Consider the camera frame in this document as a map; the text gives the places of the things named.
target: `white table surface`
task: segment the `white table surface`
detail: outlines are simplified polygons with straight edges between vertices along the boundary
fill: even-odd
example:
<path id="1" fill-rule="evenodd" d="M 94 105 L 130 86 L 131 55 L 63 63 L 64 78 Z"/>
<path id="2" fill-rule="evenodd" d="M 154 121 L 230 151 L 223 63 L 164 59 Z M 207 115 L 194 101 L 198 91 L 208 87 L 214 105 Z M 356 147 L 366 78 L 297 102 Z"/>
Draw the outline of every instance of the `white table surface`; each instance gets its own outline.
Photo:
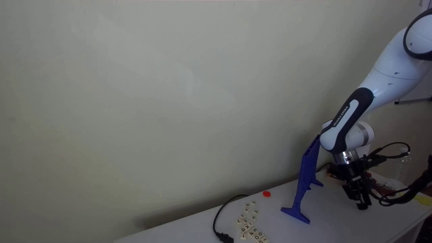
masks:
<path id="1" fill-rule="evenodd" d="M 239 238 L 237 218 L 246 202 L 257 201 L 260 210 L 256 228 L 262 230 L 270 243 L 385 243 L 395 241 L 428 214 L 430 206 L 412 199 L 404 205 L 381 206 L 373 199 L 368 210 L 357 209 L 343 188 L 331 178 L 322 178 L 324 187 L 312 184 L 303 201 L 303 211 L 311 218 L 304 223 L 281 211 L 291 206 L 296 194 L 297 180 L 270 188 L 272 196 L 262 192 L 231 202 L 219 217 L 218 229 Z M 212 232 L 212 221 L 218 207 L 208 209 L 148 230 L 123 237 L 115 243 L 219 243 Z"/>

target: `blue object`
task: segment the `blue object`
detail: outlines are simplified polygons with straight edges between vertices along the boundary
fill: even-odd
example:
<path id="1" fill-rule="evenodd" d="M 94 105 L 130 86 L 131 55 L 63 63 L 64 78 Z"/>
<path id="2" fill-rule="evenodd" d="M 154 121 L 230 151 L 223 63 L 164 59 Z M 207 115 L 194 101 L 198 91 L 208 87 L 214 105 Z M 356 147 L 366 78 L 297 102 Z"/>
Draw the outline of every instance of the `blue object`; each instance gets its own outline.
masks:
<path id="1" fill-rule="evenodd" d="M 297 191 L 296 191 L 293 206 L 281 209 L 287 214 L 291 214 L 307 223 L 310 223 L 311 219 L 302 213 L 302 199 L 306 195 L 307 190 L 311 188 L 311 183 L 324 186 L 315 175 L 319 152 L 320 152 L 320 136 L 316 136 L 302 159 L 300 176 L 299 176 Z"/>

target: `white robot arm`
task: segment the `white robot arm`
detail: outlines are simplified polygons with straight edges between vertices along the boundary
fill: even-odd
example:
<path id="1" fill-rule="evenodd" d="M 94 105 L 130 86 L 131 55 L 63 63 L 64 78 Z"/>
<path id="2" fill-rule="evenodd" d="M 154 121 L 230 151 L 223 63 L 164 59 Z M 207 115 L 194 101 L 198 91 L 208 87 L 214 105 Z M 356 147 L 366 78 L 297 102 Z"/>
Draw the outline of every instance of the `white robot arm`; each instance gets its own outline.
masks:
<path id="1" fill-rule="evenodd" d="M 432 66 L 432 9 L 419 14 L 385 47 L 366 79 L 346 99 L 320 134 L 337 163 L 350 163 L 347 152 L 372 141 L 373 128 L 360 118 L 415 87 Z"/>

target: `small red object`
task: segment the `small red object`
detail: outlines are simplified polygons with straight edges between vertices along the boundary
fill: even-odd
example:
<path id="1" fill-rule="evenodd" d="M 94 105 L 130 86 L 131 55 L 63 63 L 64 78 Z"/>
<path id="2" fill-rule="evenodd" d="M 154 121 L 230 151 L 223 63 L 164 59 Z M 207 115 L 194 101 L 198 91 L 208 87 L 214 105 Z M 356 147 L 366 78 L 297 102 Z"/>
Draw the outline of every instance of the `small red object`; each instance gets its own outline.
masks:
<path id="1" fill-rule="evenodd" d="M 262 191 L 262 195 L 272 196 L 272 192 L 269 190 Z"/>

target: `white wall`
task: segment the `white wall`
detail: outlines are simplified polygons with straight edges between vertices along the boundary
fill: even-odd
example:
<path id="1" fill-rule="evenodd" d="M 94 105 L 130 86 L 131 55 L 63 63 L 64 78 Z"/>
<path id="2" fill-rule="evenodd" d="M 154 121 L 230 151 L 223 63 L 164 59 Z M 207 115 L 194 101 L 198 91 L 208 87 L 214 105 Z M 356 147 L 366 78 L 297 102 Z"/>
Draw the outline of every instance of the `white wall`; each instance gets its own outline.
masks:
<path id="1" fill-rule="evenodd" d="M 416 13 L 410 0 L 3 0 L 0 241 L 110 241 L 293 176 Z M 431 105 L 373 121 L 380 141 L 431 152 Z"/>

